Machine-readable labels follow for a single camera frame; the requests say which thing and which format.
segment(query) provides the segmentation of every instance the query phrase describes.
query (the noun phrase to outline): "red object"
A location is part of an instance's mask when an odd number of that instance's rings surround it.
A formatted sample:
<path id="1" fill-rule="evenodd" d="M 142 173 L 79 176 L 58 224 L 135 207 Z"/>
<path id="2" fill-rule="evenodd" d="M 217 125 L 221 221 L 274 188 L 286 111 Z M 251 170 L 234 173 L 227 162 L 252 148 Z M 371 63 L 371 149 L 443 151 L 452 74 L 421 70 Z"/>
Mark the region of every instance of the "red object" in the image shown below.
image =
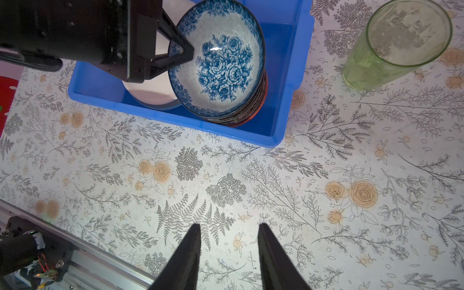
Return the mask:
<path id="1" fill-rule="evenodd" d="M 13 102 L 18 81 L 9 77 L 0 77 L 0 135 L 3 133 L 7 115 Z"/>

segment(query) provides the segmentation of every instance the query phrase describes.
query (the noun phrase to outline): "blue plastic bin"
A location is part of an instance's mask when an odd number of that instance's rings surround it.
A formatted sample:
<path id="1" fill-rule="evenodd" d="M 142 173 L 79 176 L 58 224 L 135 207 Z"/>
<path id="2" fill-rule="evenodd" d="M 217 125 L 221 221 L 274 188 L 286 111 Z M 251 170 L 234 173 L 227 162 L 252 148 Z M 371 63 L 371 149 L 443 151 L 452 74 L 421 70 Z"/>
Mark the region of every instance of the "blue plastic bin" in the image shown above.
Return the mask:
<path id="1" fill-rule="evenodd" d="M 267 99 L 248 123 L 230 128 L 203 121 L 183 106 L 156 111 L 140 105 L 112 75 L 77 62 L 69 85 L 72 100 L 147 119 L 190 127 L 217 135 L 274 147 L 284 138 L 293 91 L 303 81 L 313 32 L 311 0 L 243 0 L 258 19 L 266 41 Z"/>

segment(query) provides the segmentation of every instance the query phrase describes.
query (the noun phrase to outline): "bowl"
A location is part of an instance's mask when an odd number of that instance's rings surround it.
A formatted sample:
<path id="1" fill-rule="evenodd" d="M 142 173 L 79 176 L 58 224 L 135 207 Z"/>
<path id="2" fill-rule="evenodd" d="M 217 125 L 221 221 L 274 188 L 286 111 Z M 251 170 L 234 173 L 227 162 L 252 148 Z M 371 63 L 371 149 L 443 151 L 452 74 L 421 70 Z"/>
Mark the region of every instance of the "bowl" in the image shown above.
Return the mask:
<path id="1" fill-rule="evenodd" d="M 214 122 L 249 102 L 264 73 L 265 45 L 253 14 L 235 0 L 205 0 L 177 28 L 193 45 L 193 61 L 168 71 L 177 98 L 192 113 Z M 169 56 L 181 53 L 173 41 Z"/>

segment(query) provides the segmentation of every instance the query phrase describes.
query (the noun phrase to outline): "table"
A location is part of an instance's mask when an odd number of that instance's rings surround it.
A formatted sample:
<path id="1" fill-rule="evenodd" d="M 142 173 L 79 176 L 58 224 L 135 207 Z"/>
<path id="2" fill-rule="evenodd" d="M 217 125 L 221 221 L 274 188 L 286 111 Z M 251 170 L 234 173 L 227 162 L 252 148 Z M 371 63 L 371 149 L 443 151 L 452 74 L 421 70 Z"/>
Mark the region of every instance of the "table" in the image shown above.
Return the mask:
<path id="1" fill-rule="evenodd" d="M 71 61 L 25 69 L 1 198 L 155 276 L 198 222 L 201 290 L 261 289 L 262 222 L 314 289 L 464 288 L 464 7 L 441 3 L 454 24 L 441 58 L 355 91 L 342 65 L 381 4 L 315 1 L 277 148 L 74 102 Z"/>

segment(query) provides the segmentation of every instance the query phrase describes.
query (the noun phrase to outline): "drinking glass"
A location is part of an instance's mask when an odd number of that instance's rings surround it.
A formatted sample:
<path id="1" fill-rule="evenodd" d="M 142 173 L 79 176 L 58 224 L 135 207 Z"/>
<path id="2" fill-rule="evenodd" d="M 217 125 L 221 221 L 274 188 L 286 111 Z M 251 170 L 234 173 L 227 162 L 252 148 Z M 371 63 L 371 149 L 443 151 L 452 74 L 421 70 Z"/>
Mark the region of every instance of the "drinking glass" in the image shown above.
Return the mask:
<path id="1" fill-rule="evenodd" d="M 431 0 L 392 0 L 374 12 L 343 67 L 343 80 L 370 90 L 439 57 L 451 41 L 451 19 Z"/>

